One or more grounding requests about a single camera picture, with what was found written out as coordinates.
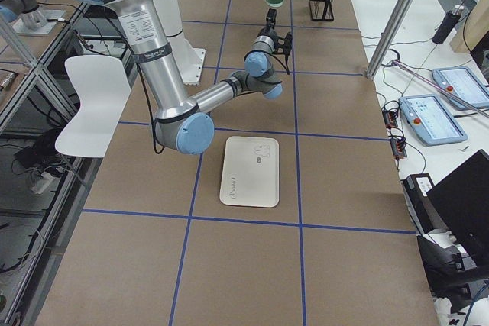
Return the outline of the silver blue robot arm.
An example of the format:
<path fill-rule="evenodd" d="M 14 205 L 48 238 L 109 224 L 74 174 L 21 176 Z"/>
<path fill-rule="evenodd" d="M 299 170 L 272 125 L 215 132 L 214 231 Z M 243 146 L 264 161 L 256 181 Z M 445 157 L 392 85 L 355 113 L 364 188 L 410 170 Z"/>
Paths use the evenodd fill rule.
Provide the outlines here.
<path fill-rule="evenodd" d="M 157 103 L 156 114 L 151 118 L 155 145 L 184 154 L 201 154 L 214 137 L 215 125 L 210 111 L 245 93 L 259 92 L 273 99 L 283 90 L 272 61 L 278 56 L 290 56 L 293 35 L 280 37 L 277 34 L 277 12 L 273 8 L 269 9 L 264 28 L 244 56 L 244 71 L 235 72 L 190 96 L 154 0 L 79 1 L 105 6 L 117 15 L 133 59 Z"/>

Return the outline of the background blue robot arm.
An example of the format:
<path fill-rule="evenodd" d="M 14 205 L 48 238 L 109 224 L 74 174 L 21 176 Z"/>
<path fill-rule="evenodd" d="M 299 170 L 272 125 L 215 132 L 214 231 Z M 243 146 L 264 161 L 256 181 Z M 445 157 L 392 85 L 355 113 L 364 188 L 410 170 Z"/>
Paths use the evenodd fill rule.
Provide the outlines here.
<path fill-rule="evenodd" d="M 39 9 L 37 0 L 1 0 L 1 16 L 11 23 L 20 15 L 30 14 Z"/>

